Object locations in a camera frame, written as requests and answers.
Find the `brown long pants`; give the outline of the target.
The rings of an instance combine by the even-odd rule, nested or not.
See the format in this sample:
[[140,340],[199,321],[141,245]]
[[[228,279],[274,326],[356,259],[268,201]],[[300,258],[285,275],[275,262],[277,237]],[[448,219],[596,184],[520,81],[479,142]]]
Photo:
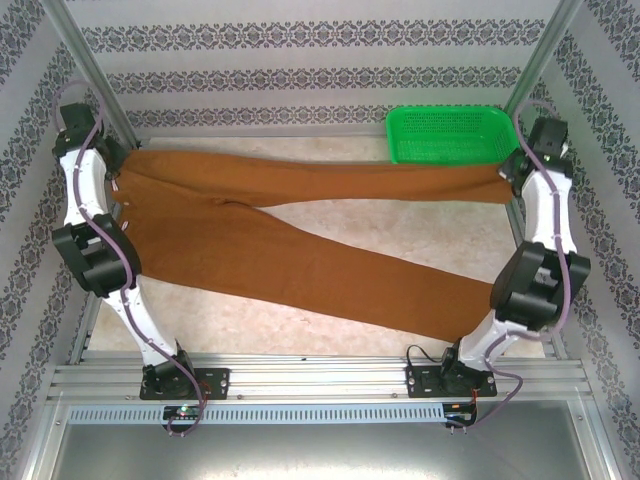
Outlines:
[[489,312],[489,283],[300,230],[273,206],[321,200],[505,204],[493,165],[328,164],[137,150],[115,200],[145,275],[454,342]]

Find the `green plastic perforated basket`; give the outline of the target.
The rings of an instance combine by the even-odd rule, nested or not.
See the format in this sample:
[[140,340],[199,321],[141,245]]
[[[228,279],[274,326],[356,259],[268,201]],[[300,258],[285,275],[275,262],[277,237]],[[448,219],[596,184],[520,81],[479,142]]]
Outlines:
[[395,164],[500,164],[519,141],[509,116],[492,106],[405,106],[385,119]]

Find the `grey sheet metal panel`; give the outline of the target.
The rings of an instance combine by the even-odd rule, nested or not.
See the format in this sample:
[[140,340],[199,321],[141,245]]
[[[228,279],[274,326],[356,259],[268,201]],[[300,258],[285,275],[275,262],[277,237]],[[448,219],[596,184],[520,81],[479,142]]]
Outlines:
[[70,425],[37,480],[607,480],[555,425],[528,445],[510,429],[448,433],[434,424]]

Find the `aluminium frame post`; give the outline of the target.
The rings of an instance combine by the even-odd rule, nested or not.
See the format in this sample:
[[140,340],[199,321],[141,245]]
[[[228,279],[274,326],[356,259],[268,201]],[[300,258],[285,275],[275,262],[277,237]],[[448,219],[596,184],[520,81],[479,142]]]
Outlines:
[[116,132],[124,143],[133,149],[139,147],[125,111],[121,107],[106,75],[102,71],[80,27],[74,20],[65,0],[40,0],[57,33],[72,54],[85,80],[97,90],[103,100],[105,111]]
[[516,108],[529,97],[583,2],[584,0],[559,0],[505,105],[504,111],[509,116],[512,116]]

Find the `aluminium frame cross rail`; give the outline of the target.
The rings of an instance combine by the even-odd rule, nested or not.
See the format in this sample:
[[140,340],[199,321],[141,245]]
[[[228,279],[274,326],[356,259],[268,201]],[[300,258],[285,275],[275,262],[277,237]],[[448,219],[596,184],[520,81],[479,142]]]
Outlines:
[[136,129],[135,135],[144,141],[154,138],[385,136],[386,127],[383,123],[143,127]]

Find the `aluminium frame side rail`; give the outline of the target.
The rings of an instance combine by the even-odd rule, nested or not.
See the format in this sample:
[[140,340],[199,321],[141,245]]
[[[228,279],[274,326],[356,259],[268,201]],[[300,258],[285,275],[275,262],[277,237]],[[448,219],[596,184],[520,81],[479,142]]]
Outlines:
[[92,333],[100,312],[102,299],[95,294],[87,295],[87,301],[82,308],[78,328],[72,342],[72,349],[69,352],[68,364],[78,365],[88,349]]

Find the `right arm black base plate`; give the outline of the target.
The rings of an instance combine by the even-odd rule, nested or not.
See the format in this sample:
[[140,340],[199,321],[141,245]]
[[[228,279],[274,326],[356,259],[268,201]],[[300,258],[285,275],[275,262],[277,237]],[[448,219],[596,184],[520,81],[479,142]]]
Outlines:
[[462,398],[477,393],[479,397],[496,397],[495,378],[487,371],[466,367],[408,366],[405,368],[406,386],[410,398]]

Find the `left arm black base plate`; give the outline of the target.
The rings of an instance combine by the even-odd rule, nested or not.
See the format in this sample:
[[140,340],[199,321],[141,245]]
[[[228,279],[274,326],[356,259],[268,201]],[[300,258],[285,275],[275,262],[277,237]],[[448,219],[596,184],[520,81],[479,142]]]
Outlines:
[[[226,368],[195,368],[195,378],[202,389],[202,396],[209,400],[226,400],[230,384],[230,370]],[[179,386],[172,391],[159,392],[144,380],[139,391],[141,400],[196,400],[192,383],[183,375],[178,378]]]

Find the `long aluminium base rail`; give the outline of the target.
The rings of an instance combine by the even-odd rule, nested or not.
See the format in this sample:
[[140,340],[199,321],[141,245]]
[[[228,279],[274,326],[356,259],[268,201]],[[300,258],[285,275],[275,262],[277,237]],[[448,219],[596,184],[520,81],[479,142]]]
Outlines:
[[[197,367],[227,368],[230,403],[408,402],[400,357],[241,355],[195,353]],[[498,395],[516,399],[573,400],[593,394],[579,360],[500,358]],[[54,370],[46,398],[69,404],[134,403],[141,366],[130,352],[88,351],[77,365]]]

